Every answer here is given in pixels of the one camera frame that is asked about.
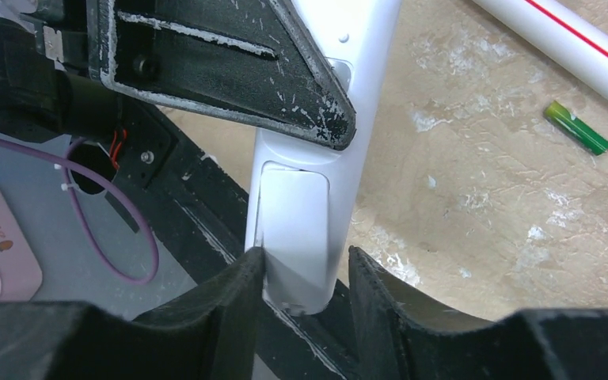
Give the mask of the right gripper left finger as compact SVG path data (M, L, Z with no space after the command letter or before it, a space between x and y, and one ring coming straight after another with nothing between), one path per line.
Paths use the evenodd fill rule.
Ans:
M0 302L0 379L249 379L264 251L128 321L88 302Z

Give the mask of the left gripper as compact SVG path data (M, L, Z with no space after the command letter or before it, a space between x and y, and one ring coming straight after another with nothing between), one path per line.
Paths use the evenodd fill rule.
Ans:
M37 51L32 32L0 16L0 134L27 143L61 135L105 142L119 118L114 92L58 69Z

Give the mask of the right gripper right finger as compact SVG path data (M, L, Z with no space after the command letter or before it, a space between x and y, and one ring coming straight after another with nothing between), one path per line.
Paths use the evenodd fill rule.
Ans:
M608 309L522 309L489 321L349 249L362 379L608 379Z

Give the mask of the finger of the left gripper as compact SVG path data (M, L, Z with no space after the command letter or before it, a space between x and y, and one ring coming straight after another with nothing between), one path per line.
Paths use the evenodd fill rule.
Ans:
M89 1L89 74L164 105L346 149L356 113L292 1Z

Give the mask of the white remote control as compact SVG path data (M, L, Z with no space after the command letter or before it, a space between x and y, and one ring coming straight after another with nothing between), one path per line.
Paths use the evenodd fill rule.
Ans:
M356 112L348 148L330 150L256 133L245 244L266 252L264 298L290 314L317 314L333 296L401 4L297 1Z

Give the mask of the white battery cover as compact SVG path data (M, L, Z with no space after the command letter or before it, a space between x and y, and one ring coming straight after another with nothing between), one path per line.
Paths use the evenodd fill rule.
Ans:
M260 174L256 243L266 253L265 297L289 314L329 302L329 182L320 173L266 163Z

